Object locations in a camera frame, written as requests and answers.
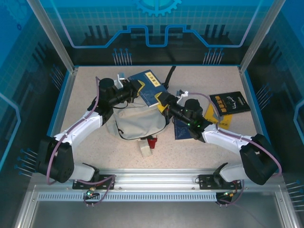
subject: white cable clip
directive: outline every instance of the white cable clip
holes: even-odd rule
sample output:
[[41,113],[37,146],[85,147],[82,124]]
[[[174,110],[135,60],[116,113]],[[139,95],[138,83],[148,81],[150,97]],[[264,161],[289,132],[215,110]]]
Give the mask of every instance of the white cable clip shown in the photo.
[[178,99],[177,103],[179,103],[182,100],[182,98],[187,97],[188,95],[189,95],[189,92],[184,91],[184,93],[180,95],[180,98]]
[[124,73],[118,73],[117,74],[117,82],[119,83],[120,88],[123,88],[123,84],[121,82],[123,80],[125,80]]

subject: glass panel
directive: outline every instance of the glass panel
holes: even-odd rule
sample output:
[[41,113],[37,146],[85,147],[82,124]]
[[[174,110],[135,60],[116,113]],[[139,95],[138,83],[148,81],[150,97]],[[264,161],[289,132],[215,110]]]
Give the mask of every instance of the glass panel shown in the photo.
[[[270,141],[280,155],[287,184],[304,177],[303,9],[304,1],[286,0],[248,67],[261,115]],[[294,196],[300,194],[299,189],[295,189]]]
[[42,0],[76,65],[240,64],[273,0]]
[[24,0],[0,4],[1,227],[13,227],[66,69]]

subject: perforated metal strip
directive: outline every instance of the perforated metal strip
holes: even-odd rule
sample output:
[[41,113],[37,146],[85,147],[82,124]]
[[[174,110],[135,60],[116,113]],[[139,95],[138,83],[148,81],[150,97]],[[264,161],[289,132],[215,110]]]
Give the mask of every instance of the perforated metal strip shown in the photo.
[[[43,192],[39,193],[38,201],[83,201],[83,192]],[[100,195],[89,201],[97,201]],[[217,201],[214,192],[109,192],[104,201],[124,202],[124,201],[154,201],[154,202],[197,202],[197,201]]]

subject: robotic arm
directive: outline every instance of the robotic arm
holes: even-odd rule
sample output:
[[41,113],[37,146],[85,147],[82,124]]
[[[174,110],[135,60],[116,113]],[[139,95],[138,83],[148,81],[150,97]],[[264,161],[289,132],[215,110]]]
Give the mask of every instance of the robotic arm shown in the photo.
[[[140,81],[118,79],[118,82],[122,86],[120,89],[117,89],[112,79],[102,79],[99,82],[98,99],[96,97],[93,100],[85,115],[62,133],[55,135],[53,138],[45,137],[41,140],[36,163],[38,172],[47,174],[51,155],[56,152],[54,148],[59,145],[57,155],[50,167],[50,178],[61,183],[69,179],[91,182],[99,180],[99,170],[97,168],[87,164],[74,164],[73,150],[90,133],[107,122],[113,114],[113,106],[125,101],[132,103],[139,96],[139,91],[144,86]],[[224,182],[248,179],[262,185],[277,170],[278,167],[274,160],[250,143],[254,141],[255,144],[276,156],[264,136],[260,134],[254,137],[242,136],[218,128],[202,116],[203,109],[198,100],[188,99],[183,107],[178,105],[177,98],[169,93],[161,93],[157,96],[162,114],[169,119],[174,116],[187,124],[194,139],[221,146],[241,157],[242,162],[236,164],[224,163],[214,172],[214,180],[219,186]]]

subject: black book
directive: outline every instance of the black book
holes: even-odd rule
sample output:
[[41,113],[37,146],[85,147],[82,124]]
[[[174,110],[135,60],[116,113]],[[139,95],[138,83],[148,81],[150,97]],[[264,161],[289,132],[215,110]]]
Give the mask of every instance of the black book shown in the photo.
[[250,111],[250,107],[240,91],[210,95],[219,115],[228,115]]

